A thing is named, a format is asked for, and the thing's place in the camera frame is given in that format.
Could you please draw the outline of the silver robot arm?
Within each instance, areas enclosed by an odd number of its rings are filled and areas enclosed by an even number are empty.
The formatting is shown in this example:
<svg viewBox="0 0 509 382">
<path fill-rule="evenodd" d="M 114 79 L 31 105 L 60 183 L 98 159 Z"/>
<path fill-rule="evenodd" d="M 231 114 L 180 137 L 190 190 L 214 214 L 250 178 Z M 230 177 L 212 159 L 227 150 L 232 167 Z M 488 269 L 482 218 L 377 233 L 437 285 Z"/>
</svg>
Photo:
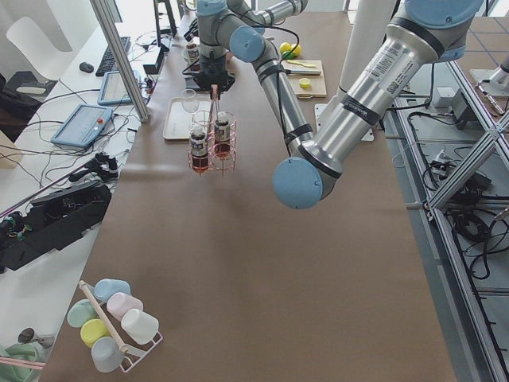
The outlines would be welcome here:
<svg viewBox="0 0 509 382">
<path fill-rule="evenodd" d="M 421 66 L 462 57 L 480 6 L 478 1 L 404 1 L 389 20 L 378 51 L 317 131 L 305 121 L 278 50 L 263 35 L 265 28 L 301 13 L 304 1 L 279 2 L 260 13 L 242 1 L 198 2 L 197 80 L 208 88 L 208 66 L 224 66 L 227 53 L 252 64 L 289 152 L 274 171 L 274 192 L 284 205 L 307 209 L 331 193 L 344 159 Z"/>
<path fill-rule="evenodd" d="M 277 1 L 268 8 L 253 10 L 245 1 L 195 1 L 196 18 L 189 24 L 184 37 L 188 42 L 194 37 L 201 38 L 199 16 L 234 16 L 261 33 L 266 27 L 276 26 L 302 13 L 307 5 L 308 1 Z"/>
</svg>

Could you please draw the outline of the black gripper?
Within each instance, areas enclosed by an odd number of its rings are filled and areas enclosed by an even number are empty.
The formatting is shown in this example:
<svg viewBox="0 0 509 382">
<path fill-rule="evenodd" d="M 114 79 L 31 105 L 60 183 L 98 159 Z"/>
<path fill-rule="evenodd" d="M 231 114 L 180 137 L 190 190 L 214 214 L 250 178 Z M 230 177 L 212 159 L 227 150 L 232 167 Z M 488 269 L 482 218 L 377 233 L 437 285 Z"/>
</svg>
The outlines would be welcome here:
<svg viewBox="0 0 509 382">
<path fill-rule="evenodd" d="M 211 101 L 219 99 L 219 92 L 227 92 L 235 82 L 235 74 L 227 70 L 227 55 L 200 56 L 200 71 L 194 76 L 199 89 L 211 92 Z"/>
</svg>

